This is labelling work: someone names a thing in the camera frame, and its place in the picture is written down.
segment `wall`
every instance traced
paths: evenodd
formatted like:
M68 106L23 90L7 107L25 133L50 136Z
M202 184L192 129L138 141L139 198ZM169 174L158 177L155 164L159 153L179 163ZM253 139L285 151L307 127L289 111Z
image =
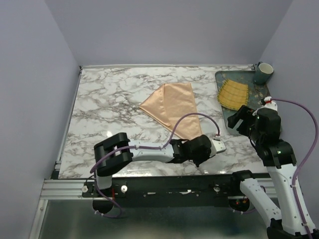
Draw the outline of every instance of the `wall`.
M261 60L273 65L275 73L269 82L273 97L294 100L306 105L319 119L319 1L294 0ZM279 103L283 139L291 143L301 162L315 133L307 113L296 106ZM300 173L305 200L319 227L319 147Z
M257 62L291 0L46 0L80 65Z
M0 237L25 239L79 68L43 0L1 1L0 32Z

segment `dark gray tray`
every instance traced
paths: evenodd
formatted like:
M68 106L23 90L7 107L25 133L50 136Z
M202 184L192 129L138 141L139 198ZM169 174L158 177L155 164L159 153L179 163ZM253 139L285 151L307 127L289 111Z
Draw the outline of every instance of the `dark gray tray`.
M218 91L222 87L224 81L227 79L238 83L247 84L249 87L249 98L247 106L252 109L257 109L261 106L261 99L269 96L270 93L267 85L257 86L253 84L254 73L255 71L218 71L215 74ZM235 114L236 111L227 109L223 106L222 109L225 124L227 127L227 118ZM232 129L227 127L227 130L233 135L239 135L236 128Z

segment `beige fabric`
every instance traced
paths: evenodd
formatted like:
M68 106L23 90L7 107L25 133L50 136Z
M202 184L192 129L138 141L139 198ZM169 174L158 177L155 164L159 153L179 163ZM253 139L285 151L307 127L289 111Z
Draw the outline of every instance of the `beige fabric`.
M196 103L190 83L163 84L154 91L140 109L172 131L176 122L187 113L196 113ZM178 125L175 134L182 139L202 135L198 116L188 116Z
M248 96L248 85L227 79L221 87L217 99L225 108L237 111L242 105L247 105Z

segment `green mug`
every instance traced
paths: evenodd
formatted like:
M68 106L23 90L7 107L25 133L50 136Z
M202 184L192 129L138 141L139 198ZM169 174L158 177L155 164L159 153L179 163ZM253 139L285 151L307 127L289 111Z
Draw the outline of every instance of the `green mug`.
M255 69L256 72L253 77L253 82L256 85L264 85L274 72L274 68L271 65L263 63L262 61L258 62Z

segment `marble table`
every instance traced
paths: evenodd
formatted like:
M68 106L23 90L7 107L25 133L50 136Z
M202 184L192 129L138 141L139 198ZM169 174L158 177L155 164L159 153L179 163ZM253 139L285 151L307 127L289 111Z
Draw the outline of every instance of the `marble table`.
M251 66L83 69L59 178L90 176L89 170L95 163L93 146L119 132L126 132L134 140L166 142L170 132L143 113L139 105L160 85L173 82L191 83L197 111L217 121L227 150L198 168L188 161L183 164L139 161L130 163L114 177L229 174L244 169L265 173L266 168L247 137L230 135L225 127L215 80L216 72L221 70L251 70ZM199 118L203 133L213 137L216 129L212 122Z

